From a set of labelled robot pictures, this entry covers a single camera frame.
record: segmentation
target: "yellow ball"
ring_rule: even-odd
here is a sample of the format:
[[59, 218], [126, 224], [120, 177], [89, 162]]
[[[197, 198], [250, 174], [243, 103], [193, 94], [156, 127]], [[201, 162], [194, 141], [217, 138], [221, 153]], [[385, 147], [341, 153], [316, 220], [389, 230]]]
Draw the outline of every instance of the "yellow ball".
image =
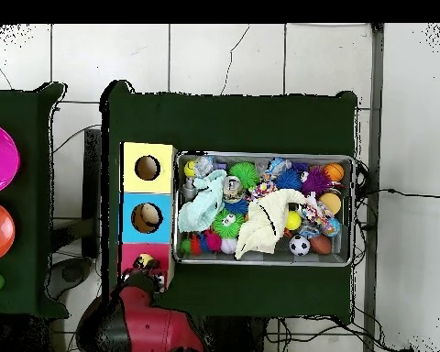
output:
[[337, 214], [341, 209], [341, 199], [334, 193], [328, 192], [323, 194], [319, 198], [319, 201], [326, 205], [327, 209], [329, 209], [333, 215]]
[[300, 215], [294, 211], [289, 211], [289, 215], [287, 217], [287, 224], [285, 227], [289, 231], [294, 231], [295, 229], [298, 229], [301, 223], [302, 223], [302, 218], [300, 217]]
[[190, 160], [184, 166], [184, 174], [186, 175], [186, 177], [193, 177], [194, 176], [194, 161], [193, 160]]

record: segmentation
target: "metal frame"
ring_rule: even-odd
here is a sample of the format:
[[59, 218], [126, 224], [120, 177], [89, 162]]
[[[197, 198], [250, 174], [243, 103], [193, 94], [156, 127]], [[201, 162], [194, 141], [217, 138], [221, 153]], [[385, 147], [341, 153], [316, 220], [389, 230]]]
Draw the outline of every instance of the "metal frame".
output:
[[[384, 23], [371, 23], [373, 33], [373, 63], [371, 72], [370, 129], [368, 145], [368, 191], [380, 187], [380, 137], [381, 137], [381, 96], [383, 90], [383, 43]], [[375, 337], [375, 310], [377, 289], [377, 242], [378, 242], [378, 205], [377, 192], [368, 197], [367, 212], [367, 260], [365, 263], [364, 328]], [[364, 336], [363, 352], [373, 352], [374, 342]]]
[[101, 131], [88, 129], [84, 133], [82, 218], [54, 227], [51, 250], [82, 240], [82, 256], [97, 258], [99, 255], [99, 224], [101, 214]]

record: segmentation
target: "soccer ball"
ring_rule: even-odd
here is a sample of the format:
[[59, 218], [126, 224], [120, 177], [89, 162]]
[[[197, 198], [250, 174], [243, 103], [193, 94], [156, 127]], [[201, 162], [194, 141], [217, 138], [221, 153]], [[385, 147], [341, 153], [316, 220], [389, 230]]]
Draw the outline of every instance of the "soccer ball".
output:
[[300, 257], [308, 254], [309, 250], [310, 242], [306, 237], [295, 235], [290, 239], [290, 251], [293, 255], [298, 255]]

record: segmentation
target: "white cloth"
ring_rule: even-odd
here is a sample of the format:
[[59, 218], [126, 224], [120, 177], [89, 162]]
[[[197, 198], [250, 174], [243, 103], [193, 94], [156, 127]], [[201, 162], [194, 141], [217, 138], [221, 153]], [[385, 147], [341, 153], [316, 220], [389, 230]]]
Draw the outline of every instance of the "white cloth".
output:
[[294, 189], [281, 189], [249, 204], [247, 221], [239, 230], [236, 259], [248, 251], [274, 253], [287, 224], [289, 203], [306, 204], [307, 200]]

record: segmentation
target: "green spiky ball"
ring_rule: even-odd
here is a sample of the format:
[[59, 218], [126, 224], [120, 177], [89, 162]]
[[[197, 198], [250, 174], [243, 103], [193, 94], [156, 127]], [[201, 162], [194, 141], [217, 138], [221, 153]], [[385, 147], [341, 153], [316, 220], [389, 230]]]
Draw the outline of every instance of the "green spiky ball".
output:
[[239, 162], [233, 165], [229, 175], [238, 177], [245, 189], [255, 187], [260, 181], [256, 167], [251, 162]]
[[212, 223], [212, 228], [220, 236], [224, 238], [237, 237], [239, 235], [239, 228], [245, 222], [245, 217], [242, 214], [232, 214], [235, 215], [235, 221], [229, 225], [223, 225], [223, 220], [230, 215], [230, 213], [223, 209], [216, 217]]

